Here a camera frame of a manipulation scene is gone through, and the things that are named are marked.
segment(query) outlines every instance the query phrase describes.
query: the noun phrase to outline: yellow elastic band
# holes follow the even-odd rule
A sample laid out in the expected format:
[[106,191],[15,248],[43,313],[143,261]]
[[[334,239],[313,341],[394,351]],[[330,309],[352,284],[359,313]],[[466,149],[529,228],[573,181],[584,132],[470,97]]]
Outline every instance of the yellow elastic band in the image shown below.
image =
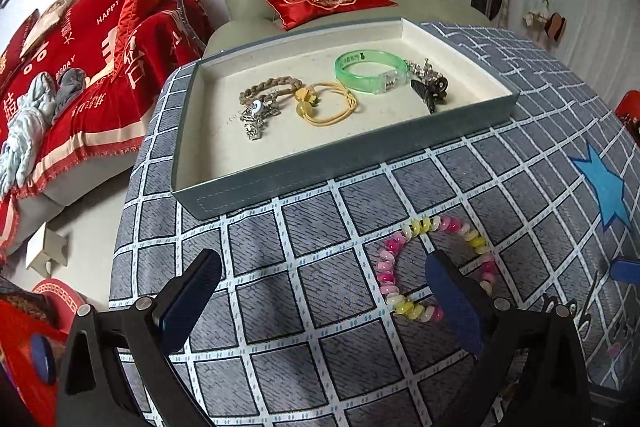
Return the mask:
[[[347,108],[331,118],[319,119],[312,117],[311,113],[313,112],[313,107],[310,102],[315,102],[317,99],[316,90],[314,89],[315,87],[324,87],[329,92],[341,94],[347,102]],[[298,107],[296,107],[298,115],[316,127],[326,127],[333,125],[334,123],[341,122],[350,116],[358,107],[358,100],[356,100],[356,97],[353,96],[353,93],[340,82],[318,82],[317,84],[312,84],[311,86],[299,89],[296,92],[296,99],[298,100]]]

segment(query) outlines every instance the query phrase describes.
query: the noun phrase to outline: shallow open box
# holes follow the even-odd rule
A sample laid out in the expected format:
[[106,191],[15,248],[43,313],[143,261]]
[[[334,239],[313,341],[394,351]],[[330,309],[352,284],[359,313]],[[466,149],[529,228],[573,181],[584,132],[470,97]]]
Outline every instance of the shallow open box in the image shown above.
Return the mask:
[[[356,93],[356,113],[314,127],[296,114],[290,98],[280,104],[279,116],[268,119],[261,139],[246,137],[239,120],[242,90],[276,76],[306,85],[335,80],[335,59],[356,49],[418,63],[428,57],[449,79],[446,103],[429,114],[409,85],[385,94]],[[198,219],[217,216],[503,122],[517,97],[518,89],[497,70],[407,20],[328,26],[259,41],[203,58],[194,68],[178,128],[172,192]],[[340,96],[322,96],[318,117],[343,107]]]

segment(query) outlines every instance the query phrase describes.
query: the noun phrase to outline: gray tablecloth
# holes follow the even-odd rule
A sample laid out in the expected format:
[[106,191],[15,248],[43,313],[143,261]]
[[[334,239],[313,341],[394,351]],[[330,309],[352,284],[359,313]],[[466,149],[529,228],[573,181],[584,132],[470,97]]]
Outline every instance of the gray tablecloth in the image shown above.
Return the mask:
[[[436,419],[474,359],[446,322],[391,315],[371,263],[402,223],[438,213],[489,238],[500,269],[494,295],[525,309],[540,309],[543,293],[575,299],[591,315],[580,332],[590,378],[623,385],[640,346],[640,305],[635,287],[606,276],[614,257],[638,257],[640,150],[593,91],[532,42],[503,30],[424,27],[520,87],[510,122],[206,223],[170,194],[193,66],[164,86],[129,184],[110,304],[157,293],[203,247],[220,252],[223,281],[184,352],[171,356],[219,425],[410,427]],[[601,158],[624,180],[622,202],[601,209],[598,191],[612,174],[586,179],[572,158],[590,160],[592,171]],[[615,211],[628,213],[630,229]],[[424,236],[398,260],[400,285],[414,300],[433,300],[423,270],[434,247],[478,276],[478,257],[462,239]],[[160,425],[132,358],[122,360],[142,409]],[[496,406],[486,423],[500,417]]]

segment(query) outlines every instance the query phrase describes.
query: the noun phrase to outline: green plastic bangle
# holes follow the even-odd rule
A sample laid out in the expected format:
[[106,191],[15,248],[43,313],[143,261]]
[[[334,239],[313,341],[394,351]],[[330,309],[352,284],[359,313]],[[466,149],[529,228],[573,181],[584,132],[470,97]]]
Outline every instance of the green plastic bangle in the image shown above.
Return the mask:
[[[359,76],[346,71],[349,66],[360,62],[376,62],[391,66],[393,70],[375,76]],[[335,59],[335,78],[349,89],[378,94],[404,86],[409,80],[409,69],[397,55],[378,50],[356,50]]]

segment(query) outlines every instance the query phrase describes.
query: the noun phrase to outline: white tile floor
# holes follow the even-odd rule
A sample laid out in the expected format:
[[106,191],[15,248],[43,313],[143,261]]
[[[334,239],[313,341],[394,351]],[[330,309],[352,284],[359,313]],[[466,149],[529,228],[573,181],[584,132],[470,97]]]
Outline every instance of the white tile floor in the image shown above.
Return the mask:
[[[109,302],[113,247],[129,185],[130,171],[108,180],[65,208],[49,228],[68,239],[67,266],[53,263],[51,276],[85,295],[99,310]],[[30,290],[42,277],[24,265],[26,244],[9,256],[2,274]]]

